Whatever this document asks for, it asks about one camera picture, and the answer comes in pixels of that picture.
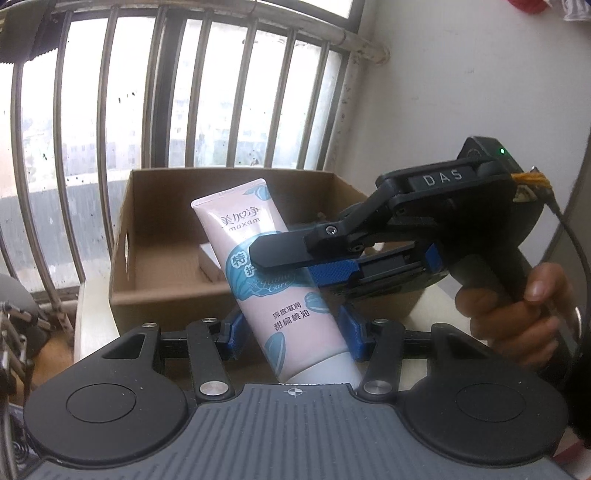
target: black cable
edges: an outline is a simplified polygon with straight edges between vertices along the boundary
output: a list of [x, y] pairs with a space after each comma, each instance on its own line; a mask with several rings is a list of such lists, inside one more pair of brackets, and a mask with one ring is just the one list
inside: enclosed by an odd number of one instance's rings
[[583, 249], [583, 246], [579, 242], [579, 239], [577, 239], [577, 236], [576, 236], [574, 230], [566, 222], [564, 215], [560, 211], [560, 207], [558, 206], [558, 203], [556, 202], [556, 198], [554, 197], [554, 193], [551, 190], [549, 190], [548, 193], [549, 193], [549, 195], [544, 199], [545, 203], [548, 206], [548, 208], [550, 208], [552, 213], [554, 215], [556, 215], [556, 218], [560, 222], [560, 225], [562, 226], [562, 228], [564, 228], [564, 231], [569, 236], [570, 241], [573, 244], [574, 250], [577, 252], [577, 255], [579, 256], [581, 266], [583, 267], [583, 272], [584, 272], [584, 276], [585, 276], [585, 283], [587, 284], [587, 299], [586, 299], [585, 311], [584, 311], [584, 314], [581, 318], [580, 338], [579, 338], [579, 341], [577, 342], [577, 348], [575, 349], [574, 355], [569, 362], [566, 373], [564, 374], [564, 377], [563, 377], [562, 381], [560, 382], [559, 389], [561, 390], [566, 386], [566, 384], [573, 372], [574, 366], [576, 365], [577, 361], [579, 360], [579, 358], [581, 356], [581, 349], [584, 345], [584, 342], [586, 341], [587, 337], [590, 335], [589, 327], [591, 325], [591, 308], [590, 308], [591, 307], [591, 304], [590, 304], [590, 302], [591, 302], [591, 268], [589, 268], [589, 261], [587, 260], [587, 255], [585, 255], [585, 251]]

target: blue leaf print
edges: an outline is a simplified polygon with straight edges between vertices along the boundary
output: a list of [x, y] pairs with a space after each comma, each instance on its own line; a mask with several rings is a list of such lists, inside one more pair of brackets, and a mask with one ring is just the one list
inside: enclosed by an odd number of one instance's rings
[[245, 191], [243, 195], [252, 195], [253, 193], [259, 200], [271, 200], [271, 193], [269, 193], [269, 188], [267, 188], [267, 185], [257, 185]]
[[265, 343], [265, 354], [275, 376], [279, 377], [285, 361], [285, 335], [282, 332], [274, 333]]
[[308, 310], [316, 313], [330, 313], [329, 307], [320, 295], [316, 291], [311, 291], [304, 297], [304, 302]]
[[251, 264], [251, 256], [248, 248], [257, 237], [271, 233], [279, 232], [259, 233], [234, 247], [230, 255], [228, 255], [228, 259], [226, 260], [226, 278], [237, 300], [244, 301], [252, 296], [266, 297], [267, 295], [279, 293], [291, 286], [313, 286], [310, 273], [306, 268], [276, 273], [262, 273]]

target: metal bolt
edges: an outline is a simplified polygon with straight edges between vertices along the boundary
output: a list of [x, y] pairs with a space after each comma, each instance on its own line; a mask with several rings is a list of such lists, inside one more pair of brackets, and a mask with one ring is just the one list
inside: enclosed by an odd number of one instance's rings
[[230, 387], [227, 383], [218, 382], [217, 380], [212, 380], [211, 382], [202, 383], [199, 387], [199, 391], [203, 395], [207, 395], [208, 397], [215, 397], [217, 395], [223, 395], [226, 393]]
[[363, 385], [363, 389], [370, 395], [385, 395], [392, 391], [392, 385], [384, 380], [370, 380]]

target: metal railing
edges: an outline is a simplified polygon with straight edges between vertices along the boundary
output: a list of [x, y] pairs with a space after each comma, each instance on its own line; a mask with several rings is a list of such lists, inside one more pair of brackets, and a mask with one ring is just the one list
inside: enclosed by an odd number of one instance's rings
[[[343, 26], [326, 23], [322, 20], [317, 20], [307, 16], [312, 12], [318, 12], [319, 9], [311, 7], [304, 2], [298, 0], [277, 0], [282, 6], [262, 4], [257, 1], [240, 0], [232, 3], [229, 7], [215, 1], [195, 1], [195, 0], [142, 0], [141, 10], [128, 1], [122, 0], [70, 0], [58, 1], [54, 7], [53, 15], [56, 21], [61, 22], [61, 36], [59, 44], [57, 45], [57, 60], [54, 78], [54, 98], [53, 98], [53, 142], [55, 153], [55, 167], [57, 190], [59, 194], [61, 215], [63, 217], [64, 226], [66, 230], [67, 241], [69, 249], [72, 254], [73, 264], [76, 269], [76, 274], [79, 281], [82, 283], [86, 279], [86, 274], [83, 268], [80, 251], [74, 235], [72, 227], [71, 212], [68, 204], [66, 194], [66, 179], [64, 175], [64, 160], [63, 160], [63, 146], [62, 146], [62, 131], [61, 131], [61, 90], [62, 77], [64, 69], [64, 55], [66, 50], [66, 43], [68, 39], [69, 29], [72, 21], [77, 18], [84, 18], [84, 15], [91, 15], [96, 17], [107, 17], [108, 22], [106, 26], [105, 39], [103, 42], [102, 58], [100, 62], [99, 73], [99, 90], [97, 98], [96, 111], [96, 138], [97, 138], [97, 170], [99, 183], [99, 197], [102, 213], [102, 220], [105, 230], [105, 239], [108, 247], [109, 256], [113, 251], [113, 229], [111, 221], [111, 211], [109, 206], [109, 189], [107, 179], [107, 159], [106, 159], [106, 94], [108, 88], [109, 65], [111, 60], [111, 51], [113, 46], [113, 38], [115, 35], [115, 28], [118, 18], [125, 14], [133, 13], [148, 14], [151, 12], [155, 16], [154, 29], [150, 45], [150, 53], [148, 57], [148, 69], [145, 81], [145, 95], [142, 121], [142, 168], [151, 168], [158, 165], [154, 156], [154, 144], [160, 141], [158, 135], [155, 135], [158, 108], [158, 102], [164, 100], [158, 97], [157, 85], [159, 75], [161, 75], [161, 65], [163, 52], [163, 45], [166, 42], [167, 20], [170, 11], [175, 10], [178, 14], [178, 9], [184, 9], [188, 15], [197, 15], [202, 19], [202, 26], [199, 34], [199, 43], [197, 46], [197, 53], [194, 61], [193, 78], [191, 84], [190, 102], [189, 102], [189, 120], [187, 124], [186, 136], [186, 150], [185, 150], [185, 166], [193, 167], [194, 165], [194, 146], [196, 143], [196, 121], [199, 108], [199, 98], [201, 91], [201, 82], [203, 76], [203, 66], [205, 55], [207, 52], [207, 44], [209, 33], [214, 18], [216, 21], [227, 19], [228, 22], [238, 22], [242, 25], [248, 26], [246, 39], [244, 41], [242, 60], [238, 75], [238, 84], [234, 98], [232, 109], [232, 119], [229, 131], [228, 152], [226, 157], [226, 166], [233, 167], [236, 161], [236, 149], [238, 146], [239, 125], [241, 119], [241, 112], [243, 107], [244, 93], [246, 87], [246, 80], [249, 72], [249, 64], [252, 54], [253, 45], [255, 42], [256, 32], [258, 30], [272, 31], [274, 33], [281, 33], [286, 37], [285, 51], [281, 63], [281, 71], [277, 84], [277, 91], [275, 94], [274, 107], [271, 115], [271, 124], [268, 134], [267, 148], [265, 151], [264, 167], [273, 166], [273, 158], [275, 153], [275, 146], [277, 142], [277, 135], [281, 117], [282, 106], [284, 103], [285, 90], [287, 85], [287, 78], [290, 72], [291, 59], [294, 52], [294, 46], [297, 39], [303, 39], [309, 43], [315, 43], [321, 47], [318, 64], [316, 67], [316, 74], [309, 101], [306, 120], [304, 122], [303, 137], [300, 144], [299, 154], [297, 158], [297, 168], [304, 168], [306, 157], [310, 144], [310, 137], [313, 128], [314, 117], [319, 102], [320, 90], [323, 83], [323, 77], [326, 69], [327, 58], [330, 50], [337, 50], [343, 53], [343, 61], [341, 70], [344, 72], [346, 61], [349, 52], [355, 52], [356, 56], [365, 58], [374, 63], [386, 62], [389, 58], [387, 49], [374, 44], [370, 41], [364, 40], [356, 33], [346, 30]], [[354, 5], [359, 14], [359, 4], [363, 4], [362, 0], [355, 0]], [[0, 28], [4, 25], [6, 28], [6, 20], [8, 9], [0, 9]], [[325, 12], [326, 18], [334, 18], [332, 14]], [[343, 25], [351, 25], [352, 20], [343, 20]], [[184, 24], [180, 28], [180, 35], [182, 36]], [[176, 61], [178, 61], [179, 48], [176, 51]], [[12, 139], [12, 155], [14, 163], [14, 173], [17, 185], [17, 195], [24, 221], [25, 231], [31, 250], [33, 252], [33, 259], [35, 266], [41, 277], [43, 287], [45, 288], [48, 299], [56, 312], [61, 311], [60, 293], [56, 289], [47, 267], [46, 259], [43, 256], [40, 248], [39, 239], [33, 215], [31, 212], [27, 171], [25, 168], [23, 158], [22, 145], [22, 128], [21, 128], [21, 88], [22, 88], [22, 72], [24, 62], [15, 63], [12, 77], [11, 90], [11, 139]], [[336, 105], [339, 103], [341, 96], [340, 87], [337, 84], [334, 98], [332, 101], [333, 110], [336, 110]], [[165, 99], [168, 104], [164, 105], [168, 115], [168, 131], [170, 132], [170, 109], [171, 101], [169, 98]], [[330, 129], [332, 124], [329, 122], [327, 129]], [[330, 138], [330, 131], [325, 132], [325, 138]], [[323, 159], [319, 159], [317, 167], [323, 164]], [[8, 272], [14, 278], [17, 278], [17, 272], [11, 262], [8, 254], [5, 240], [0, 230], [0, 252], [7, 266]]]

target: finger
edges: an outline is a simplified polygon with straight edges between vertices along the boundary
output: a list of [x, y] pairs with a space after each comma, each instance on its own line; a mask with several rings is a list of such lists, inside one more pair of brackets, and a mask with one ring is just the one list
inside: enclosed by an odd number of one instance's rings
[[558, 341], [552, 340], [548, 345], [542, 349], [528, 355], [524, 360], [519, 362], [522, 367], [539, 369], [544, 367], [554, 355], [554, 351], [558, 348]]
[[496, 307], [499, 296], [487, 288], [462, 287], [456, 295], [456, 308], [464, 317], [479, 317]]
[[491, 343], [491, 348], [516, 362], [548, 345], [558, 331], [560, 321], [556, 317], [538, 320], [520, 335]]
[[574, 309], [572, 286], [556, 263], [542, 263], [530, 272], [524, 300], [533, 305], [552, 300], [561, 314], [570, 315]]
[[540, 307], [519, 301], [473, 318], [472, 335], [480, 340], [503, 340], [527, 330], [540, 317]]

